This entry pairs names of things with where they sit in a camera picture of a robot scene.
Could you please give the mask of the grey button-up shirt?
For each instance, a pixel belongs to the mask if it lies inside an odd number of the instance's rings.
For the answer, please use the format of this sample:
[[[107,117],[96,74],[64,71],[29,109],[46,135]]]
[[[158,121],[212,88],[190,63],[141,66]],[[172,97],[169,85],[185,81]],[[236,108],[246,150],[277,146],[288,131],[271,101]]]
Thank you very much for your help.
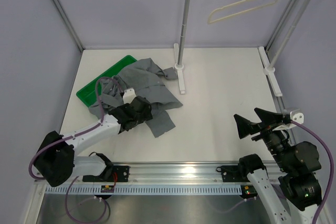
[[[145,123],[155,138],[160,137],[175,128],[167,110],[183,106],[166,87],[162,78],[176,80],[177,74],[173,68],[162,69],[151,58],[127,65],[113,77],[103,76],[98,82],[101,87],[99,101],[89,107],[89,112],[101,119],[103,113],[107,114],[122,106],[124,91],[133,88],[137,96],[146,99],[150,104],[152,119]]]

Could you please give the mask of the cream hanger with metal hook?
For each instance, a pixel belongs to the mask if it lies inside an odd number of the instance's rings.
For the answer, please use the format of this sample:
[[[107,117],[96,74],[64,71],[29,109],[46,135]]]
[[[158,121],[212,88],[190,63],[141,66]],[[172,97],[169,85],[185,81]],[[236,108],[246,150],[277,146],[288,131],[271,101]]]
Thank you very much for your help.
[[[277,4],[278,0],[241,0],[214,9],[207,18],[207,24],[214,24],[224,20],[253,12]]]

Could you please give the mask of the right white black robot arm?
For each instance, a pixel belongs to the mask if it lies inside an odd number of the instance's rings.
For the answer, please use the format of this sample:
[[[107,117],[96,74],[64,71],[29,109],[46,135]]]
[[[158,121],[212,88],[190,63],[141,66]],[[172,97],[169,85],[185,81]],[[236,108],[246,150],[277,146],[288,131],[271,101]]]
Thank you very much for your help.
[[[257,154],[244,156],[238,161],[238,176],[254,186],[271,223],[317,223],[322,205],[321,186],[314,173],[321,169],[317,147],[307,141],[291,145],[288,130],[304,123],[299,109],[275,113],[254,109],[260,119],[254,123],[234,114],[238,136],[262,140],[274,158],[283,176],[278,178],[289,211],[276,194],[266,166]]]

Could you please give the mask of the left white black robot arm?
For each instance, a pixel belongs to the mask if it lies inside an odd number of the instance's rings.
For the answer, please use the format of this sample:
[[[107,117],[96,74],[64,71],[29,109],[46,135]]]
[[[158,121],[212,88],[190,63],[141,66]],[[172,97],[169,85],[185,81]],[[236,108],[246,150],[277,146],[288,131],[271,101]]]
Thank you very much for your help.
[[[99,141],[116,136],[151,120],[149,101],[136,96],[108,111],[97,123],[67,135],[48,133],[29,163],[28,171],[36,180],[46,180],[50,186],[62,185],[72,177],[83,177],[95,182],[106,182],[114,177],[113,162],[104,154],[81,156]]]

